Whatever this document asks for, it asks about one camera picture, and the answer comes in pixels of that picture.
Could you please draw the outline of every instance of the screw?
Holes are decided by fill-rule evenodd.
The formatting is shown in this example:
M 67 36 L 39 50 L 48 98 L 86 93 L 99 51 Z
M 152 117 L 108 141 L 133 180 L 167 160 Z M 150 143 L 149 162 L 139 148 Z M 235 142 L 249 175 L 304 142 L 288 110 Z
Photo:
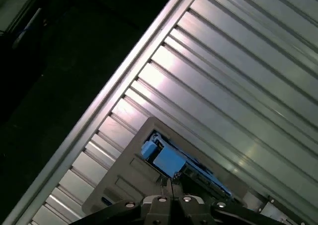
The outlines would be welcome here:
M 190 197 L 184 197 L 183 200 L 186 201 L 186 202 L 190 202 L 191 198 Z
M 135 203 L 133 202 L 126 203 L 126 208 L 133 208 L 134 206 L 135 206 Z
M 159 202 L 165 202 L 165 201 L 167 201 L 167 199 L 164 198 L 164 197 L 161 197 L 161 198 L 159 198 L 158 200 L 159 200 Z
M 217 205 L 220 207 L 220 208 L 224 208 L 226 206 L 225 203 L 223 202 L 218 202 Z

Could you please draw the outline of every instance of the black mechanical arm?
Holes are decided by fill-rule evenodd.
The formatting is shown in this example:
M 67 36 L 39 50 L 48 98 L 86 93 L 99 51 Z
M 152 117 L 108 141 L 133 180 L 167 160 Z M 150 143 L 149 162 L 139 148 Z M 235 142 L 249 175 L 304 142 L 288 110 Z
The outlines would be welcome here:
M 177 179 L 163 182 L 161 195 L 142 201 L 122 200 L 73 225 L 281 225 L 229 200 L 206 204 L 201 197 L 185 195 Z

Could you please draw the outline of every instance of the blue plastic part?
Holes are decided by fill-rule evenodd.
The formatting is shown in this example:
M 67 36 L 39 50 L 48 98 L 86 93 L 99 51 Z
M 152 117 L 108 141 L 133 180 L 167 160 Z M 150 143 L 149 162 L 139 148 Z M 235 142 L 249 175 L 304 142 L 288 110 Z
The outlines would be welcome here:
M 155 143 L 149 141 L 145 142 L 141 147 L 141 155 L 144 159 L 148 159 L 149 156 L 156 150 L 157 146 Z
M 186 160 L 181 157 L 174 149 L 165 146 L 158 156 L 154 159 L 154 165 L 160 168 L 168 176 L 173 178 L 176 172 L 179 172 Z
M 183 152 L 173 141 L 169 140 L 166 142 L 158 132 L 153 133 L 150 136 L 149 141 L 145 142 L 142 146 L 142 154 L 145 159 L 149 158 L 149 156 L 155 151 L 156 148 L 154 148 L 154 146 L 157 147 L 155 143 L 158 141 L 164 146 L 164 148 L 154 160 L 154 164 L 171 178 L 176 172 L 179 172 L 182 169 L 185 163 L 188 163 L 191 167 L 193 167 L 193 169 L 197 170 L 212 183 L 224 190 L 230 197 L 232 196 L 230 190 L 227 189 L 208 168 L 201 165 L 196 158 L 193 158 L 189 154 Z

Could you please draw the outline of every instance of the dark background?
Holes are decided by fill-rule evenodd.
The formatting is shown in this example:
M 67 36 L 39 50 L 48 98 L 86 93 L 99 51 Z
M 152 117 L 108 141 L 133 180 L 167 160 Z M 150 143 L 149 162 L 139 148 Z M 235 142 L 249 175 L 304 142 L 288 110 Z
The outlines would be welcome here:
M 168 2 L 34 1 L 17 49 L 1 46 L 0 222 Z

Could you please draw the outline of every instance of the dark floor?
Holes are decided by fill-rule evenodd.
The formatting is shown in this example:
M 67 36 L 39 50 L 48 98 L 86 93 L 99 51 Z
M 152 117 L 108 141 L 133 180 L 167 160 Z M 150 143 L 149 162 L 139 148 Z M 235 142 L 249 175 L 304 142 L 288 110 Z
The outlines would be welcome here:
M 26 95 L 0 131 L 0 221 L 168 0 L 100 1 L 49 0 L 51 25 L 21 43 L 25 64 L 11 77 Z

